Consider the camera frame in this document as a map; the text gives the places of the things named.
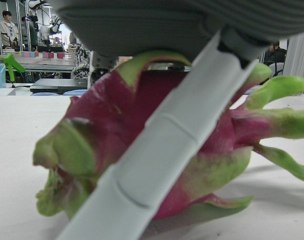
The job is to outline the left robot hand white grey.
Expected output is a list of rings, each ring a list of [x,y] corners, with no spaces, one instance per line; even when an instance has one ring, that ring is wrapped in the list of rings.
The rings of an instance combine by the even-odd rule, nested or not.
[[[52,0],[108,68],[174,50],[192,70],[99,180],[61,240],[136,240],[269,43],[304,32],[304,0]]]

